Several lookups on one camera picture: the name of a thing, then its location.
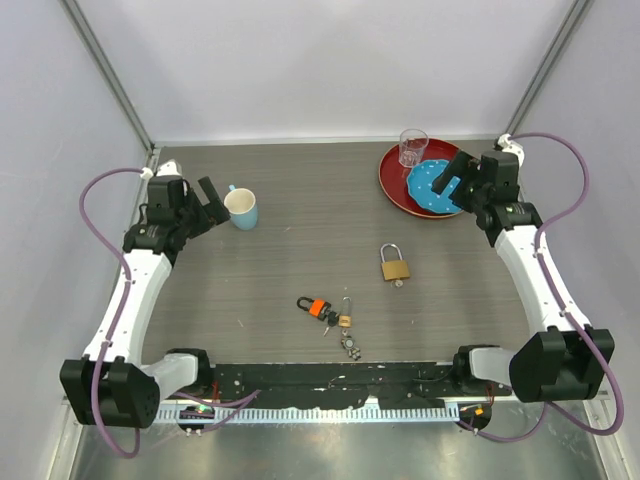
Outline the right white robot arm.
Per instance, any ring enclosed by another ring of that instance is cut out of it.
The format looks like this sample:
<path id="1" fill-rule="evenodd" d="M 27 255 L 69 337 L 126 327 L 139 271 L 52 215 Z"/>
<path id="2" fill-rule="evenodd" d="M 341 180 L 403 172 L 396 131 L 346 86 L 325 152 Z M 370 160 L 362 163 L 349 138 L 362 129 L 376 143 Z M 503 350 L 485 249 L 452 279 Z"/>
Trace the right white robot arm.
<path id="1" fill-rule="evenodd" d="M 432 186 L 475 215 L 512 277 L 531 332 L 516 352 L 493 345 L 460 347 L 451 380 L 465 395 L 487 382 L 502 384 L 524 403 L 592 399 L 615 343 L 608 330 L 591 326 L 571 298 L 535 206 L 519 199 L 519 166 L 513 153 L 487 151 L 474 158 L 459 150 Z"/>

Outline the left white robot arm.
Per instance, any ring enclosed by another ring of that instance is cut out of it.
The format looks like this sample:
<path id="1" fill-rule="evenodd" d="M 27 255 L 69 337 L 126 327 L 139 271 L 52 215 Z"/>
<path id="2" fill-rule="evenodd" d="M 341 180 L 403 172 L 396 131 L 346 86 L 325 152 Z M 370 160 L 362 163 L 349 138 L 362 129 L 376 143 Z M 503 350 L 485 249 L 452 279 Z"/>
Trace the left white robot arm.
<path id="1" fill-rule="evenodd" d="M 160 291 L 186 243 L 229 220 L 211 180 L 198 181 L 208 202 L 179 174 L 156 174 L 147 184 L 139 220 L 116 255 L 121 271 L 103 320 L 81 358 L 67 360 L 60 381 L 83 425 L 147 428 L 160 403 L 177 392 L 205 397 L 213 385 L 208 354 L 173 348 L 143 365 L 144 338 Z"/>

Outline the large brass padlock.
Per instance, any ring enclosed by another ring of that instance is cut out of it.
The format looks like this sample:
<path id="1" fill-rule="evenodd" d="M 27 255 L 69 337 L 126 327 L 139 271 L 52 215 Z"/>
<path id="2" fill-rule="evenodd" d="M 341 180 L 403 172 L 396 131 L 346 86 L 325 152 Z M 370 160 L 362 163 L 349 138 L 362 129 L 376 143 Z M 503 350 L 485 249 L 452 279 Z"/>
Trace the large brass padlock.
<path id="1" fill-rule="evenodd" d="M 389 260 L 385 254 L 388 250 L 393 250 L 396 258 Z M 408 263 L 403 257 L 401 249 L 394 243 L 384 243 L 380 250 L 381 271 L 385 281 L 398 282 L 404 281 L 410 277 Z"/>

